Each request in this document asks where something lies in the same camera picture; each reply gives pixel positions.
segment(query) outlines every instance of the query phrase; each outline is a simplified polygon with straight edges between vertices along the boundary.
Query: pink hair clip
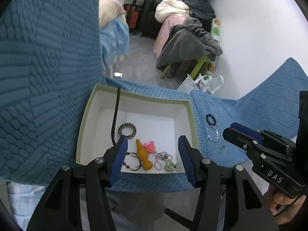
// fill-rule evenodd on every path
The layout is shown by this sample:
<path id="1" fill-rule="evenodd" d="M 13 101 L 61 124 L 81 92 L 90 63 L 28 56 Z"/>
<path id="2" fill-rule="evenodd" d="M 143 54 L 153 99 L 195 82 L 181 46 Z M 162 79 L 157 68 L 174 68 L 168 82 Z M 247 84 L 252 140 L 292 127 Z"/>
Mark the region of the pink hair clip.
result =
<path id="1" fill-rule="evenodd" d="M 149 153 L 154 153 L 156 148 L 154 146 L 154 141 L 150 141 L 149 143 L 145 143 L 143 144 L 143 146 L 146 148 L 146 150 L 149 152 Z"/>

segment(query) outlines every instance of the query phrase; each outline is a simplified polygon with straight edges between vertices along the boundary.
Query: blue gripper pad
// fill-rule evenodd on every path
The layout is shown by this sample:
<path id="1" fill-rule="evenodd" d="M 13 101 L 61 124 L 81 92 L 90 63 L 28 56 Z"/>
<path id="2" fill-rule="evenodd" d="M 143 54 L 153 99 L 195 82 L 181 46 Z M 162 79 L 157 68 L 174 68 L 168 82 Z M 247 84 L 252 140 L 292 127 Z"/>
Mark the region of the blue gripper pad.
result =
<path id="1" fill-rule="evenodd" d="M 263 137 L 255 130 L 252 130 L 250 128 L 247 128 L 246 126 L 243 126 L 237 122 L 234 122 L 230 125 L 230 128 L 233 128 L 243 134 L 246 134 L 248 136 L 250 136 L 251 138 L 255 139 L 258 141 L 258 143 L 262 143 L 263 142 Z"/>
<path id="2" fill-rule="evenodd" d="M 123 161 L 124 161 L 125 156 L 126 156 L 127 148 L 128 148 L 128 140 L 127 140 L 126 136 L 124 136 L 122 143 L 119 144 L 118 153 L 116 154 L 116 157 L 115 157 L 113 164 L 111 166 L 110 177 L 109 177 L 109 183 L 110 183 L 111 186 L 119 178 L 121 168 L 122 168 L 122 165 L 123 165 Z"/>
<path id="3" fill-rule="evenodd" d="M 192 159 L 191 159 L 191 157 L 188 153 L 188 150 L 187 150 L 187 148 L 191 148 L 191 146 L 189 145 L 189 147 L 186 147 L 182 138 L 183 138 L 182 136 L 179 137 L 178 149 L 179 149 L 181 160 L 182 160 L 182 163 L 183 163 L 183 166 L 184 166 L 184 169 L 185 169 L 187 180 L 194 187 L 196 185 L 196 182 L 197 182 L 197 178 L 196 178 L 196 175 L 195 175 L 195 167 L 194 167 L 193 161 L 192 161 Z"/>

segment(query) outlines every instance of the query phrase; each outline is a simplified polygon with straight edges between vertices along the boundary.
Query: floor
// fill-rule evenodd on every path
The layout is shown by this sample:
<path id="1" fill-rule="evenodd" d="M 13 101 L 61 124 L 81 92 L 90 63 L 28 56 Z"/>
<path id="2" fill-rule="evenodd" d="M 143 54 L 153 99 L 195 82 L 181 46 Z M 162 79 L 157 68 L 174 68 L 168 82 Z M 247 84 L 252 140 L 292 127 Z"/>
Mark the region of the floor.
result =
<path id="1" fill-rule="evenodd" d="M 155 39 L 130 34 L 129 54 L 122 62 L 114 64 L 114 72 L 122 73 L 125 80 L 177 89 L 187 74 L 177 72 L 174 78 L 159 79 L 162 72 L 155 66 L 154 42 Z"/>
<path id="2" fill-rule="evenodd" d="M 161 71 L 156 69 L 153 55 L 155 39 L 139 38 L 130 34 L 130 52 L 120 63 L 114 65 L 114 72 L 122 73 L 122 78 L 149 85 L 177 89 L 186 78 L 178 73 L 172 79 L 159 79 Z M 164 214 L 165 208 L 193 219 L 199 197 L 199 189 L 176 193 L 120 193 L 121 202 L 115 208 L 140 230 L 185 231 L 187 228 Z"/>

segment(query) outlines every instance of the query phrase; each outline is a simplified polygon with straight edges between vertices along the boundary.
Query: silver bead chain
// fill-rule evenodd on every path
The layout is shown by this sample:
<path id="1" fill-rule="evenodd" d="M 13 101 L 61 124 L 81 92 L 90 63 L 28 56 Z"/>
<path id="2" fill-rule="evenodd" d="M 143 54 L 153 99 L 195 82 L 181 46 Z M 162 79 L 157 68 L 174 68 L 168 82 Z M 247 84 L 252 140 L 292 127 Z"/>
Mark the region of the silver bead chain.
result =
<path id="1" fill-rule="evenodd" d="M 153 155 L 155 156 L 155 163 L 154 163 L 154 168 L 156 170 L 162 170 L 163 165 L 159 160 L 162 160 L 166 162 L 166 165 L 164 166 L 164 170 L 166 172 L 175 172 L 175 163 L 172 162 L 173 156 L 168 154 L 167 152 L 154 152 Z"/>

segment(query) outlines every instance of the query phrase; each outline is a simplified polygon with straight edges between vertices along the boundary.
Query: green stool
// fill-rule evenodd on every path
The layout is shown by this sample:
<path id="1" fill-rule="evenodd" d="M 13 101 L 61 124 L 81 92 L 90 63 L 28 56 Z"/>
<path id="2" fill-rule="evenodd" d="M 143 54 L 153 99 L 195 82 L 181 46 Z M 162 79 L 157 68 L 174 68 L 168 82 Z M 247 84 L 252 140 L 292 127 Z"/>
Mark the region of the green stool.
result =
<path id="1" fill-rule="evenodd" d="M 197 64 L 196 66 L 194 67 L 194 69 L 192 70 L 192 72 L 190 73 L 190 76 L 191 78 L 194 80 L 200 70 L 203 68 L 204 64 L 207 63 L 208 61 L 210 61 L 211 59 L 206 55 L 206 56 L 203 56 L 203 57 L 200 57 L 199 59 L 197 59 Z M 168 71 L 168 69 L 171 67 L 171 64 L 168 64 L 164 71 L 162 72 L 161 76 L 160 76 L 160 79 L 163 79 Z"/>

